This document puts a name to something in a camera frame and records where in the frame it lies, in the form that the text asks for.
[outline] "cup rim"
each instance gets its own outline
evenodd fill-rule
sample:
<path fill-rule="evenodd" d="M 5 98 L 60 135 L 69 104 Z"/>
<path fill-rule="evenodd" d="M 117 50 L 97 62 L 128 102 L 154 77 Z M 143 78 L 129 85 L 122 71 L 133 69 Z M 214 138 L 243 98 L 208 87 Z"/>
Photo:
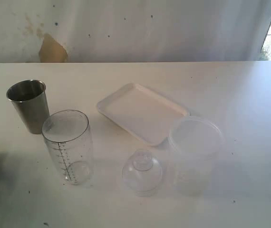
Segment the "cup rim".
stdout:
<path fill-rule="evenodd" d="M 41 84 L 44 86 L 43 91 L 42 91 L 39 95 L 37 95 L 36 97 L 34 97 L 34 98 L 32 98 L 32 99 L 25 100 L 25 101 L 15 101 L 15 100 L 12 100 L 12 99 L 9 98 L 9 90 L 10 90 L 13 86 L 18 85 L 18 84 L 23 83 L 23 82 L 33 82 L 33 81 L 39 82 L 39 83 L 41 83 Z M 45 91 L 46 91 L 46 84 L 45 84 L 45 83 L 43 83 L 42 81 L 37 80 L 37 79 L 28 79 L 28 80 L 23 80 L 23 81 L 17 82 L 17 83 L 15 83 L 14 85 L 12 85 L 12 86 L 7 90 L 6 96 L 7 96 L 7 99 L 8 99 L 9 101 L 11 101 L 11 102 L 15 102 L 15 103 L 23 103 L 23 102 L 31 101 L 31 100 L 33 100 L 33 99 L 35 99 L 35 98 L 41 96 Z"/>
<path fill-rule="evenodd" d="M 82 136 L 82 135 L 87 131 L 87 129 L 89 128 L 89 118 L 88 118 L 88 116 L 87 116 L 85 113 L 83 113 L 83 112 L 81 112 L 81 111 L 79 111 L 79 110 L 66 109 L 66 110 L 62 110 L 62 111 L 59 111 L 59 112 L 56 112 L 56 113 L 53 113 L 52 115 L 50 115 L 50 116 L 45 120 L 45 122 L 43 123 L 41 129 L 44 128 L 45 123 L 46 123 L 47 120 L 50 119 L 52 116 L 54 116 L 54 115 L 56 115 L 56 114 L 58 114 L 58 113 L 66 112 L 66 111 L 79 112 L 79 113 L 81 113 L 82 115 L 84 115 L 84 117 L 87 119 L 87 126 L 86 126 L 85 130 L 84 130 L 81 134 L 79 134 L 79 136 L 75 137 L 74 139 L 70 139 L 70 140 L 67 140 L 67 141 L 59 141 L 59 142 L 58 142 L 58 141 L 53 141 L 53 140 L 48 139 L 48 138 L 44 135 L 44 131 L 41 130 L 42 136 L 43 136 L 44 139 L 47 140 L 48 142 L 51 142 L 51 143 L 67 143 L 67 142 L 73 141 L 73 140 L 79 138 L 80 136 Z"/>

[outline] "measuring cup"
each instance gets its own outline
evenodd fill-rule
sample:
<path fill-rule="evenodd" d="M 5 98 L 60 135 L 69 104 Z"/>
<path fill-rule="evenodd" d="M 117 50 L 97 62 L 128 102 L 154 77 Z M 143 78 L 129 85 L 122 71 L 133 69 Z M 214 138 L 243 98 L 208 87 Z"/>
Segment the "measuring cup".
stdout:
<path fill-rule="evenodd" d="M 51 115 L 42 126 L 42 135 L 61 176 L 81 184 L 93 175 L 92 138 L 88 117 L 76 110 Z"/>

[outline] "white wall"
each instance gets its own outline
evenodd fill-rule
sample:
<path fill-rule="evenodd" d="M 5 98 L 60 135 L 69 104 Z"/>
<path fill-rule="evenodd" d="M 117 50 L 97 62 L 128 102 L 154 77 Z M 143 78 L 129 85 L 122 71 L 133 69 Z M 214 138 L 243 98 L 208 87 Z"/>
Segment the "white wall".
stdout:
<path fill-rule="evenodd" d="M 0 62 L 39 62 L 44 33 L 68 62 L 255 60 L 270 21 L 271 0 L 0 0 Z"/>

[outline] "rectangular tray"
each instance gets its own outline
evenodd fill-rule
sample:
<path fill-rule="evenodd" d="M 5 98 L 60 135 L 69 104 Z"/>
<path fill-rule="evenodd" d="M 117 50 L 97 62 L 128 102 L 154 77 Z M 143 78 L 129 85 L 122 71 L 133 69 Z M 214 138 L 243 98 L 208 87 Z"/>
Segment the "rectangular tray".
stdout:
<path fill-rule="evenodd" d="M 172 124 L 189 112 L 140 85 L 127 84 L 98 102 L 97 110 L 148 145 L 160 144 Z"/>

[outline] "transparent plastic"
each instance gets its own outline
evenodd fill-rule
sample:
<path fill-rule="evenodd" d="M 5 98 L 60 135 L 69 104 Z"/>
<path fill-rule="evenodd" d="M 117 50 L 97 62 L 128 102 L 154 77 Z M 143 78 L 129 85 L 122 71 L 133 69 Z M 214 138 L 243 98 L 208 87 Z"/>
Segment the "transparent plastic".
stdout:
<path fill-rule="evenodd" d="M 84 113 L 55 113 L 44 122 L 42 134 L 55 167 L 66 181 L 81 184 L 92 177 L 92 138 Z"/>
<path fill-rule="evenodd" d="M 201 194 L 223 149 L 221 130 L 209 120 L 189 116 L 172 127 L 169 143 L 176 167 L 174 185 L 182 194 Z"/>
<path fill-rule="evenodd" d="M 162 168 L 150 151 L 140 149 L 127 160 L 122 178 L 137 196 L 147 197 L 157 191 L 162 180 Z"/>

